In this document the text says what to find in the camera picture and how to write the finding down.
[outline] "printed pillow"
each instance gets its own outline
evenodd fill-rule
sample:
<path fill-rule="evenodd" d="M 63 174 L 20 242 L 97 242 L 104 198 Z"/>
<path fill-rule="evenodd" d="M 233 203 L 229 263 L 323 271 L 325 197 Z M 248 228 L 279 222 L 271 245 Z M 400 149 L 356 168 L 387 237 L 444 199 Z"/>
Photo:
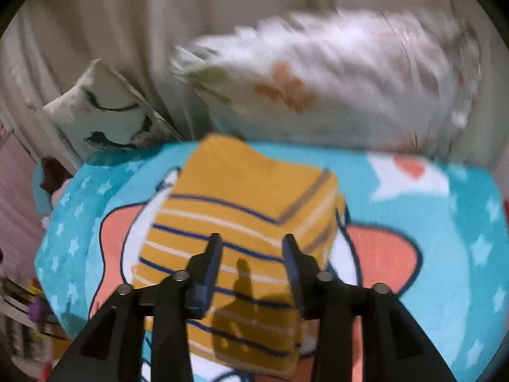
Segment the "printed pillow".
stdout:
<path fill-rule="evenodd" d="M 182 140 L 127 80 L 94 60 L 76 85 L 44 106 L 69 139 L 99 150 L 129 150 Z"/>
<path fill-rule="evenodd" d="M 468 122 L 479 51 L 446 15 L 296 13 L 235 31 L 172 59 L 218 132 L 445 158 Z"/>

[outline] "beige curtain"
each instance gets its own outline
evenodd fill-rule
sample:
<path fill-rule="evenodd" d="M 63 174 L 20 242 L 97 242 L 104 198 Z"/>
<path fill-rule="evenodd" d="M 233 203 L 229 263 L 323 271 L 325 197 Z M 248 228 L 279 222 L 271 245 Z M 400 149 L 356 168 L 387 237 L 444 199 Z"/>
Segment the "beige curtain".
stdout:
<path fill-rule="evenodd" d="M 0 110 L 9 109 L 38 154 L 79 167 L 83 152 L 62 139 L 41 108 L 67 91 L 91 60 L 102 58 L 172 120 L 184 138 L 200 138 L 212 123 L 203 103 L 169 73 L 174 45 L 203 34 L 229 33 L 238 25 L 253 26 L 287 11 L 335 6 L 432 7 L 472 23 L 482 45 L 484 88 L 472 124 L 454 143 L 451 158 L 493 168 L 509 128 L 507 85 L 500 84 L 509 73 L 509 57 L 475 0 L 28 0 L 0 44 Z"/>

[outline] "screw head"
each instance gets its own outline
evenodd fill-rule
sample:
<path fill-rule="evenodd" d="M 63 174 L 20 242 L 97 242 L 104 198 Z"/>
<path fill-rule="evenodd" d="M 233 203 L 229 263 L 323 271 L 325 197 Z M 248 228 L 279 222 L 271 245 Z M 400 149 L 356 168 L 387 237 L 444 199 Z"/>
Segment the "screw head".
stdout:
<path fill-rule="evenodd" d="M 387 294 L 390 293 L 390 288 L 385 283 L 376 283 L 373 286 L 373 290 L 375 290 L 379 294 Z"/>
<path fill-rule="evenodd" d="M 117 291 L 120 295 L 125 296 L 132 291 L 132 286 L 130 284 L 121 284 Z"/>
<path fill-rule="evenodd" d="M 332 280 L 332 274 L 329 272 L 319 272 L 317 274 L 317 279 L 321 282 L 330 282 Z"/>
<path fill-rule="evenodd" d="M 173 280 L 176 282 L 185 282 L 185 280 L 189 279 L 189 273 L 186 270 L 179 270 L 172 274 Z"/>

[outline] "pink wall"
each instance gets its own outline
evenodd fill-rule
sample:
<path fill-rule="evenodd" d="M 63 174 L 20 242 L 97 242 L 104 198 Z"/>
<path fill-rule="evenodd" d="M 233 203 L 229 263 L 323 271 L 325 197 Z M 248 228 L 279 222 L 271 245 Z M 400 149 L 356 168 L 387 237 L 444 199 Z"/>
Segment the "pink wall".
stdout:
<path fill-rule="evenodd" d="M 34 278 L 34 257 L 44 235 L 32 197 L 35 163 L 11 133 L 0 145 L 0 275 L 24 284 Z"/>

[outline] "bedsheet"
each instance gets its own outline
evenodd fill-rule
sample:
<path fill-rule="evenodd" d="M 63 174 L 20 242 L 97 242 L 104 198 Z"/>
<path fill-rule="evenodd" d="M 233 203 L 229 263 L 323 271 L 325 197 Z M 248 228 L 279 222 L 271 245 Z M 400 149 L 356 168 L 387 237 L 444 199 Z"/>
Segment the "bedsheet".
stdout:
<path fill-rule="evenodd" d="M 196 145 L 98 152 L 68 186 L 35 266 L 71 337 L 98 308 L 94 300 L 101 291 L 132 277 L 151 214 L 171 192 L 174 168 L 184 166 Z M 440 166 L 418 157 L 251 145 L 270 158 L 336 173 L 347 198 L 343 242 L 349 247 L 333 248 L 331 267 L 350 283 L 391 283 L 457 380 L 474 381 L 496 352 L 508 313 L 507 227 L 491 176 L 483 169 Z M 150 343 L 147 333 L 146 380 Z M 200 382 L 250 378 L 195 355 L 192 365 Z M 299 366 L 305 375 L 310 360 Z"/>

